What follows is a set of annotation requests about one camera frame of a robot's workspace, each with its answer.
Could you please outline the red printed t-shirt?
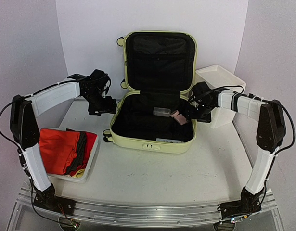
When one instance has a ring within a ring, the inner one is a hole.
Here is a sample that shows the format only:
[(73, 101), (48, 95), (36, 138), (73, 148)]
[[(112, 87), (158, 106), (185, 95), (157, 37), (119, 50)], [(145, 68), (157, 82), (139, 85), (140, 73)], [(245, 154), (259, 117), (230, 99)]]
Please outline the red printed t-shirt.
[(92, 151), (92, 149), (94, 147), (94, 144), (95, 144), (95, 141), (97, 140), (97, 137), (98, 137), (97, 134), (95, 134), (95, 133), (86, 132), (86, 134), (87, 134), (87, 137), (88, 137), (88, 141), (87, 141), (87, 145), (86, 145), (84, 163), (83, 163), (81, 169), (86, 168), (88, 160), (90, 158), (91, 151)]

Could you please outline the pale green hard-shell suitcase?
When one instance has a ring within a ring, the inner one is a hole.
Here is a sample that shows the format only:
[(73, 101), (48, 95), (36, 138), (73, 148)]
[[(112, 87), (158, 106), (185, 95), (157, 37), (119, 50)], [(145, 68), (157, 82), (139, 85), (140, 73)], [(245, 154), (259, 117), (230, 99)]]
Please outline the pale green hard-shell suitcase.
[[(181, 154), (196, 138), (196, 121), (189, 113), (188, 95), (195, 79), (197, 44), (188, 33), (135, 31), (117, 39), (123, 48), (128, 90), (116, 105), (105, 142), (120, 147)], [(180, 125), (173, 117), (153, 115), (155, 107), (179, 111), (188, 120)], [(157, 138), (180, 140), (166, 143)]]

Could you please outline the black dotted garment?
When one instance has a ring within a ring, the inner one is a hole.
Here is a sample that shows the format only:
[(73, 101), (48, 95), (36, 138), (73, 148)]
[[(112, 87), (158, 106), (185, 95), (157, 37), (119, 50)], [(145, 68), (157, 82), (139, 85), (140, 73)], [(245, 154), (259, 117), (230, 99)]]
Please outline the black dotted garment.
[(71, 164), (66, 168), (65, 175), (72, 175), (82, 168), (85, 158), (86, 145), (88, 137), (86, 132), (81, 131), (79, 135), (79, 140), (76, 146), (77, 156), (72, 160)]

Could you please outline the orange garment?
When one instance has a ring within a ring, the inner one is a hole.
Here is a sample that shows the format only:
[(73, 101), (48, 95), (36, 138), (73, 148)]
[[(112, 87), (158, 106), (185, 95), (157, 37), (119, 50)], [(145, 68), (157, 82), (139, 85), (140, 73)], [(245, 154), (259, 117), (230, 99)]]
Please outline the orange garment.
[(77, 156), (76, 146), (79, 135), (77, 131), (50, 128), (40, 130), (39, 150), (47, 173), (65, 174), (66, 168)]

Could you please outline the yellow cloth garment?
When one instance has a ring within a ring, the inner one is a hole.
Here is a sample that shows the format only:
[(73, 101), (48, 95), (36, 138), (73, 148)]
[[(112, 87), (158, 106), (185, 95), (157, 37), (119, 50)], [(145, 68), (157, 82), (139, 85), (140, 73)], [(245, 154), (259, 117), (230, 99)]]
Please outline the yellow cloth garment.
[(84, 175), (84, 173), (85, 173), (85, 169), (83, 168), (83, 169), (79, 169), (79, 170), (76, 170), (76, 171), (72, 171), (69, 174), (67, 174), (66, 176), (71, 177), (71, 178), (79, 179)]

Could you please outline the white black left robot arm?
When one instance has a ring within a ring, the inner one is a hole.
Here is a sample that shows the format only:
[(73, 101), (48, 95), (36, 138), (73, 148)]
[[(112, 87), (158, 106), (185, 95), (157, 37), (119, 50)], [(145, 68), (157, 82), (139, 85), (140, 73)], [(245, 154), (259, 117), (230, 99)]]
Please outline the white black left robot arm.
[(57, 197), (41, 158), (40, 130), (37, 117), (49, 109), (77, 97), (88, 103), (88, 113), (94, 116), (116, 113), (116, 101), (108, 96), (111, 79), (107, 73), (95, 70), (89, 76), (73, 74), (27, 96), (16, 95), (11, 102), (10, 131), (18, 146), (20, 163), (36, 190), (33, 205), (47, 210), (70, 210), (75, 202)]

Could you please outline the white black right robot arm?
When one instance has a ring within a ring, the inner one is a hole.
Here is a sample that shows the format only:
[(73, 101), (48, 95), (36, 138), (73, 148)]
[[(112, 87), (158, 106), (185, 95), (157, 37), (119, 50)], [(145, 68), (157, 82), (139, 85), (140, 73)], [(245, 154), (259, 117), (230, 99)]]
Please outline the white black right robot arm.
[(286, 136), (284, 116), (288, 116), (289, 112), (278, 100), (264, 100), (254, 94), (231, 91), (228, 87), (192, 92), (189, 102), (197, 103), (197, 121), (202, 121), (218, 107), (243, 114), (258, 122), (257, 158), (250, 178), (242, 188), (239, 200), (221, 203), (218, 207), (221, 220), (235, 223), (239, 218), (261, 211), (275, 159), (280, 152), (290, 149), (295, 143), (292, 141), (286, 147), (282, 147)]

